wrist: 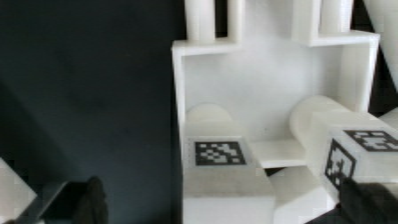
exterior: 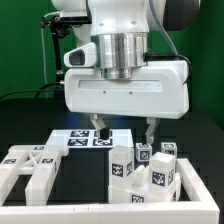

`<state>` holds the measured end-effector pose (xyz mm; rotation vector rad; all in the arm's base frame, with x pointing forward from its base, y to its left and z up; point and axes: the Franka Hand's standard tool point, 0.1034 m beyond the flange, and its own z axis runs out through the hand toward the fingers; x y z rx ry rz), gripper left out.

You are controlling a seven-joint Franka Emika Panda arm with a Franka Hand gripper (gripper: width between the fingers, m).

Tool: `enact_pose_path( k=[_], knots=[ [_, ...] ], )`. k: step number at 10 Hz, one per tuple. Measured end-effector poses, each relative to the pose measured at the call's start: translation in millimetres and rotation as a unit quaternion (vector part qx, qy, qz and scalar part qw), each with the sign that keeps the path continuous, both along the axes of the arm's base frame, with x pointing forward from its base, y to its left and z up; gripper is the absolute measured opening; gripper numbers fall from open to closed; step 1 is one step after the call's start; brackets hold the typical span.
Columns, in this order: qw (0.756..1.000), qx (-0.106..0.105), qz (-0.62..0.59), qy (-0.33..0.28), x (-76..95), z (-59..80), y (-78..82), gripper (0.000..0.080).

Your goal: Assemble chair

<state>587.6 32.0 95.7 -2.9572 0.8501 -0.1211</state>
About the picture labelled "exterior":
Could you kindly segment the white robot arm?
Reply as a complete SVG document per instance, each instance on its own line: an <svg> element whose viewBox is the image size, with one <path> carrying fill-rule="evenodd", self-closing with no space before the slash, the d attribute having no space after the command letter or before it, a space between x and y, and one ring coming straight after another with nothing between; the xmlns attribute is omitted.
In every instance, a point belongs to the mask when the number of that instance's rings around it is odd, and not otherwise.
<svg viewBox="0 0 224 224"><path fill-rule="evenodd" d="M189 109L188 61L148 51L149 32L165 40L186 28L201 0L51 0L59 21L77 36L64 55L65 100L72 112L88 113L100 139L109 138L104 115L145 117L151 137L159 119L178 119Z"/></svg>

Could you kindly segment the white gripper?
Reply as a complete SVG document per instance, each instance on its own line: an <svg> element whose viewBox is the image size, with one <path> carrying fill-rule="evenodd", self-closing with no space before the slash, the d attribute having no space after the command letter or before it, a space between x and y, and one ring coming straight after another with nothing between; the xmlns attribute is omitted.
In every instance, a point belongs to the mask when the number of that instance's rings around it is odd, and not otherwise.
<svg viewBox="0 0 224 224"><path fill-rule="evenodd" d="M159 118L178 119L189 109L187 63L152 61L136 68L129 80L107 80L97 69L71 69L65 75L65 101L72 112L90 113L97 137L109 138L103 117L124 115L147 118L144 142L152 144Z"/></svg>

